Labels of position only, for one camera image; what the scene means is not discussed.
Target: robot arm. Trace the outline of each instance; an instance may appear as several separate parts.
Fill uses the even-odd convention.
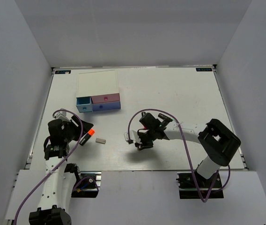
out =
[[[72,190],[82,178],[77,165],[68,164],[67,161],[52,172],[53,167],[68,155],[68,144],[71,141],[78,141],[81,133],[80,122],[76,117],[73,116],[69,120],[66,113],[60,112],[54,118],[48,123],[50,136],[44,143],[45,174],[52,173],[52,175],[44,182],[37,211],[29,215],[30,225],[71,224],[68,207]],[[93,127],[93,124],[84,121],[82,124],[83,134]]]
[[[171,118],[159,114],[160,121],[150,113],[144,113],[139,120],[144,126],[137,132],[130,130],[130,139],[125,133],[125,140],[135,142],[138,150],[152,148],[156,139],[182,139],[178,124]],[[182,124],[187,141],[199,143],[208,156],[200,163],[196,173],[204,179],[209,179],[221,166],[228,166],[241,142],[225,125],[217,119],[211,119],[207,124]]]

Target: white table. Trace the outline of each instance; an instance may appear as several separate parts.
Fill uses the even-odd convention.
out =
[[[207,123],[217,118],[231,128],[213,72],[196,72],[195,68],[118,68],[121,110],[79,113],[77,75],[104,70],[112,69],[72,69],[71,74],[54,75],[33,149],[31,169],[45,169],[43,143],[49,135],[47,123],[60,108],[73,111],[94,124],[95,135],[84,146],[79,145],[68,160],[82,171],[190,169],[181,140],[156,140],[154,148],[142,151],[125,142],[124,132],[130,118],[144,108],[165,110],[186,123]],[[133,121],[131,129],[142,128],[139,118]],[[106,139],[106,144],[95,143],[96,137]],[[196,167],[207,154],[199,144],[188,142],[188,147]],[[230,165],[232,169],[244,168],[239,152]]]

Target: white wall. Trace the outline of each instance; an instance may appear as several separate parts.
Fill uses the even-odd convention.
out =
[[[266,194],[266,1],[252,1],[217,68],[246,162]]]
[[[16,0],[51,67],[219,62],[251,0]]]
[[[0,224],[25,166],[51,69],[14,0],[0,0]]]

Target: black label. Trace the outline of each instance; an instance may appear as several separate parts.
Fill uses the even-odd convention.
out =
[[[55,71],[55,74],[66,74],[66,73],[71,73],[71,71],[70,70],[56,70]]]
[[[195,68],[198,72],[211,72],[211,68]]]

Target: purple cable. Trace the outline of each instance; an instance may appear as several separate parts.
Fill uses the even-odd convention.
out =
[[[79,136],[79,140],[77,141],[76,145],[73,147],[73,149],[69,152],[69,154],[60,162],[58,163],[53,169],[52,171],[50,171],[31,191],[30,193],[25,197],[25,199],[22,201],[22,203],[20,204],[19,208],[17,209],[16,211],[16,214],[15,214],[15,219],[14,219],[14,222],[13,224],[16,225],[16,222],[17,222],[17,218],[20,214],[20,211],[23,207],[23,205],[25,204],[25,202],[28,200],[28,198],[36,191],[36,189],[42,184],[44,183],[51,175],[52,175],[52,172],[54,172],[55,170],[57,170],[66,160],[68,157],[70,157],[70,155],[75,151],[75,149],[77,148],[77,146],[79,145],[79,142],[82,138],[82,135],[83,135],[83,124],[82,124],[82,121],[81,119],[79,118],[79,116],[77,116],[75,113],[69,111],[69,110],[66,110],[66,109],[59,109],[59,110],[56,110],[53,115],[57,112],[60,112],[60,111],[64,111],[64,112],[67,112],[67,113],[70,113],[72,115],[74,115],[78,121],[80,122],[80,125],[81,125],[81,132],[80,132],[80,136]]]
[[[95,181],[95,179],[93,179],[92,177],[83,177],[75,186],[74,186],[74,188],[73,188],[73,191],[75,191],[76,190],[76,188],[81,184],[81,182],[82,181],[84,181],[85,179],[92,179],[92,181],[94,182],[94,184],[95,184],[95,186],[96,186],[96,189],[97,189],[97,191],[99,192],[99,187],[98,187],[98,185],[96,184],[96,181]]]
[[[213,193],[216,193],[216,192],[222,191],[222,190],[226,187],[226,185],[228,184],[228,182],[229,182],[229,180],[230,180],[230,176],[231,176],[231,167],[230,167],[230,165],[228,165],[228,178],[227,178],[226,183],[225,183],[220,189],[214,191]]]
[[[210,196],[210,194],[211,194],[212,188],[213,188],[213,186],[214,186],[214,184],[215,184],[215,182],[216,182],[217,175],[218,175],[218,170],[216,171],[216,173],[215,173],[215,175],[214,175],[214,178],[213,178],[213,180],[212,180],[211,186],[210,186],[210,188],[209,188],[209,190],[208,190],[208,193],[207,193],[207,195],[206,195],[206,198],[204,199],[204,197],[203,197],[203,195],[202,195],[202,193],[201,193],[201,191],[200,191],[200,187],[199,187],[198,181],[197,181],[197,179],[196,179],[196,177],[195,177],[195,173],[194,173],[194,170],[193,170],[193,166],[192,166],[192,162],[191,162],[190,154],[189,154],[188,147],[187,147],[187,142],[186,142],[186,139],[185,139],[185,136],[184,136],[184,133],[183,133],[183,130],[182,130],[181,124],[180,124],[179,121],[176,119],[176,117],[174,117],[173,115],[171,115],[170,113],[168,113],[168,112],[166,112],[166,111],[159,110],[159,109],[142,109],[142,110],[139,110],[137,113],[134,114],[134,116],[133,116],[133,117],[130,119],[130,121],[129,121],[129,124],[128,124],[128,139],[131,140],[131,139],[130,139],[130,125],[131,125],[131,123],[132,123],[132,120],[134,119],[135,116],[137,116],[139,113],[144,112],[144,111],[157,111],[157,112],[164,113],[164,114],[166,114],[166,115],[169,115],[171,118],[173,118],[174,121],[178,124],[179,130],[180,130],[180,134],[181,134],[181,136],[182,136],[182,140],[183,140],[183,143],[184,143],[184,146],[185,146],[185,150],[186,150],[186,154],[187,154],[188,163],[189,163],[189,166],[190,166],[190,170],[191,170],[192,178],[193,178],[193,181],[194,181],[194,185],[195,185],[195,187],[196,187],[196,189],[197,189],[197,191],[198,191],[198,194],[199,194],[200,199],[202,200],[202,202],[206,203],[206,202],[208,201],[208,199],[209,199],[209,196]],[[225,183],[225,185],[224,185],[222,188],[220,188],[220,189],[218,189],[218,190],[216,190],[216,191],[221,191],[221,190],[227,185],[228,181],[229,181],[229,177],[228,177],[228,180],[227,180],[227,182]]]

